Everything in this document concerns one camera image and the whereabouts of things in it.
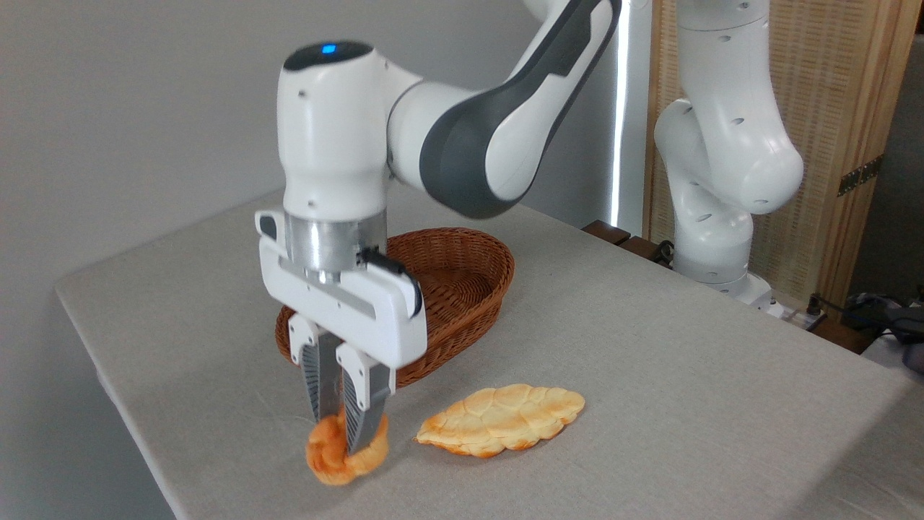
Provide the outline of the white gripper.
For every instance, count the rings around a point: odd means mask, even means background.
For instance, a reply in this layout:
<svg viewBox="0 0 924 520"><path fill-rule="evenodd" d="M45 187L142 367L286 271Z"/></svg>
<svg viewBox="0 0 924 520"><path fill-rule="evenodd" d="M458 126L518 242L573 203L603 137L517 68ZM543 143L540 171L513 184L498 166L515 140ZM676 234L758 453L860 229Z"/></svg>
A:
<svg viewBox="0 0 924 520"><path fill-rule="evenodd" d="M254 222L264 286L301 315L288 319L288 345L314 422L339 411L342 368L347 445L349 455L358 454L375 438L386 399L395 393L392 368L427 349L422 293L409 275L380 265L387 250L384 212L326 222L265 209Z"/></svg>

